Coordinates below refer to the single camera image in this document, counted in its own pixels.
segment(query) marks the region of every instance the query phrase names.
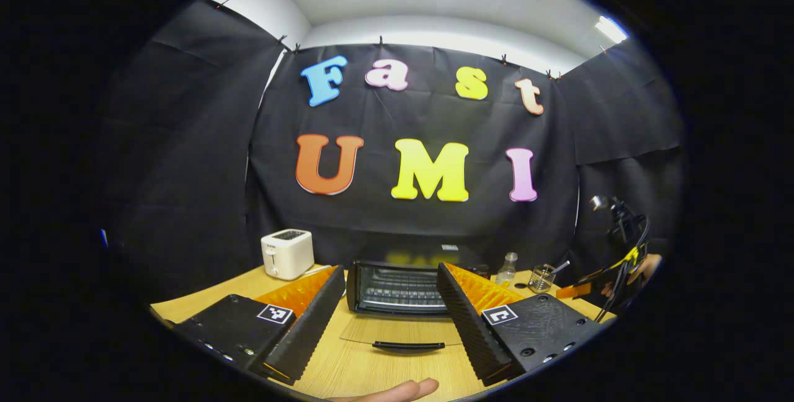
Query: table surface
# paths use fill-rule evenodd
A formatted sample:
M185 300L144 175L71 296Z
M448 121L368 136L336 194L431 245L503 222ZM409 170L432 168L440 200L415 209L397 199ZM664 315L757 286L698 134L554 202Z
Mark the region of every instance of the table surface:
M514 283L527 283L531 275L530 270L516 272ZM181 323L229 294L256 298L285 284L288 281L269 277L264 272L264 266L260 266L211 288L175 300L153 303L151 307L160 317ZM550 294L554 295L556 289L559 287L553 285ZM511 290L526 297L535 295L528 288L511 286ZM597 306L580 298L564 298L561 301L590 319L599 313ZM607 313L602 323L613 317L615 315ZM435 341L446 340L448 344L439 351L417 356L390 354L372 347L372 332L378 332L380 339L385 341L406 342L433 342L434 335L437 335ZM433 377L439 381L439 389L422 399L422 402L433 402L470 396L507 381L484 386L474 374L459 337L454 341L456 335L449 318L428 320L417 329L417 323L411 320L391 318L383 321L382 318L355 314L348 309L346 297L342 297L301 380L297 380L292 388L326 399L361 396L386 390L406 380L420 382L426 377ZM277 380L270 380L283 385Z

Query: white wall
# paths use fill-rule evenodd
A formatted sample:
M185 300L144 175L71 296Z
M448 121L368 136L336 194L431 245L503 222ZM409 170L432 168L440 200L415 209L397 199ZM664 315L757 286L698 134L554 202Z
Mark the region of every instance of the white wall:
M214 0L224 3L225 0ZM292 0L229 0L224 6L249 18L275 37L287 35L284 43L294 47L311 28L309 20Z
M449 48L490 56L497 60L507 53L516 65L556 77L585 59L566 48L533 35L474 20L434 16L385 16L342 20L310 29L301 48L342 43L407 43Z

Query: foam letter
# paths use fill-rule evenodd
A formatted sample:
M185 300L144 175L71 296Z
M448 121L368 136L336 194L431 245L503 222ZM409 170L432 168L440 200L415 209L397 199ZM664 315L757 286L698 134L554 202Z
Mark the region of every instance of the foam letter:
M505 151L513 162L513 191L510 200L513 202L532 202L538 198L538 192L532 188L532 170L530 159L532 151L524 148L510 148Z
M532 81L526 78L516 81L515 86L521 89L521 99L524 101L524 107L530 111L530 114L543 114L543 106L539 105L535 100L535 95L541 94L541 90L533 86Z
M372 63L374 69L368 71L364 79L367 84L375 87L388 86L392 91L404 91L408 87L406 76L408 66L398 60L377 60Z
M342 83L342 72L339 68L346 65L347 59L342 55L337 55L330 60L318 63L318 65L309 66L300 72L301 76L305 76L309 80L309 88L311 89L310 106L321 105L339 96L339 89L331 87L330 83L334 82L337 86Z
M403 138L395 142L402 157L399 164L397 186L391 188L391 196L395 199L416 199L419 195L414 188L414 176L425 199L430 199L444 178L442 187L437 194L439 200L465 202L468 192L463 184L463 163L468 154L468 147L460 143L447 143L442 148L436 161L433 162L419 140Z
M364 145L364 139L357 136L340 136L337 145L341 148L339 153L339 168L337 175L332 179L321 177L318 172L320 167L320 151L328 145L328 137L309 133L298 137L300 152L298 164L295 166L295 178L298 185L309 193L318 195L337 195L346 190L352 182L352 173L355 170L355 153Z
M485 72L479 68L462 66L455 74L458 83L455 83L457 94L465 99L484 99L488 96L488 86L485 85Z

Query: pink letter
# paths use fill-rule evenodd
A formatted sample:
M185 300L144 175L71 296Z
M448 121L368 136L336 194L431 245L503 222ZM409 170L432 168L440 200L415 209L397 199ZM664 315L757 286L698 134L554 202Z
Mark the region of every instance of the pink letter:
M543 106L539 105L535 100L535 95L541 94L541 90L532 85L529 79L520 79L515 82L515 86L521 89L521 99L524 101L524 107L530 111L531 114L543 114Z
M505 151L513 162L513 191L510 200L513 202L532 202L538 198L538 192L532 188L532 170L530 159L532 151L524 148L510 148Z
M398 60L377 60L372 63L375 69L368 71L364 77L367 84L375 87L388 86L392 91L404 91L408 87L406 76L408 66Z

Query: glass bottle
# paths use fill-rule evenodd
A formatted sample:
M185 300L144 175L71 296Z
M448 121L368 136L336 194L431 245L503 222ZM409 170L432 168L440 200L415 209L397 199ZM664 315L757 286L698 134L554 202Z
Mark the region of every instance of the glass bottle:
M514 252L509 252L505 255L504 266L502 266L502 269L499 269L499 273L496 274L496 283L503 288L510 287L510 283L513 283L513 279L515 278L515 262L518 258L519 255L516 255Z

